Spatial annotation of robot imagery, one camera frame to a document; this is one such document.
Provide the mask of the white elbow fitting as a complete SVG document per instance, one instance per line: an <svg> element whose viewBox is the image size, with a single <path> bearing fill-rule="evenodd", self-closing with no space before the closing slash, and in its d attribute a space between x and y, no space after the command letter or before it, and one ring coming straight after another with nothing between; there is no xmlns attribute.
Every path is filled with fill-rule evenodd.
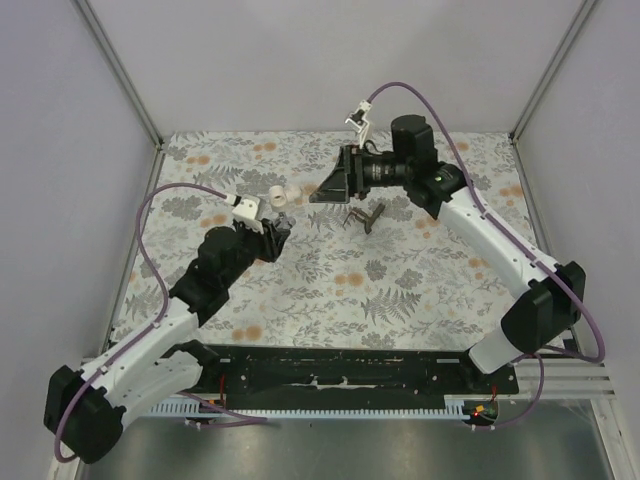
<svg viewBox="0 0 640 480"><path fill-rule="evenodd" d="M269 189L269 203L274 210L281 210L289 204L286 189L280 185L274 185Z"/></svg>

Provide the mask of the white elbow fitting left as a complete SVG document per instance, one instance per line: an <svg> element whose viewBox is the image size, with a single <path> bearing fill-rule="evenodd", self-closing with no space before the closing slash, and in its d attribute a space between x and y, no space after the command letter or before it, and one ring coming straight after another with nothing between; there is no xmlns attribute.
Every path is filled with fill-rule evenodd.
<svg viewBox="0 0 640 480"><path fill-rule="evenodd" d="M288 202L295 202L302 196L302 190L298 185L288 185L285 194Z"/></svg>

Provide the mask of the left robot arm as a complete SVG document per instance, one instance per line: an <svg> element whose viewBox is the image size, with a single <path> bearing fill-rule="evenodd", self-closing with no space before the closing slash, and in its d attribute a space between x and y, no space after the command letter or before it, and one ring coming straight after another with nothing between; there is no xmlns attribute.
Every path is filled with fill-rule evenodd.
<svg viewBox="0 0 640 480"><path fill-rule="evenodd" d="M221 357L195 334L229 300L231 286L255 261L281 255L295 221L263 219L256 232L240 221L209 230L185 273L164 289L158 317L77 370L64 365L49 380L44 425L62 463L103 458L124 430L151 407L218 376Z"/></svg>

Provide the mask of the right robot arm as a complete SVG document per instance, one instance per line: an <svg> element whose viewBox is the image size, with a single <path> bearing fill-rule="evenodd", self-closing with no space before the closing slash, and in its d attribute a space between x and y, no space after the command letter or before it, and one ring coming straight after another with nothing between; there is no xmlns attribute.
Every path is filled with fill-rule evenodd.
<svg viewBox="0 0 640 480"><path fill-rule="evenodd" d="M494 373L532 355L580 318L586 274L538 250L474 193L460 167L438 157L434 132L419 115L391 123L392 148L369 143L341 147L333 171L311 194L312 203L347 204L377 187L401 187L409 200L460 236L498 274L515 302L500 325L466 352L468 367Z"/></svg>

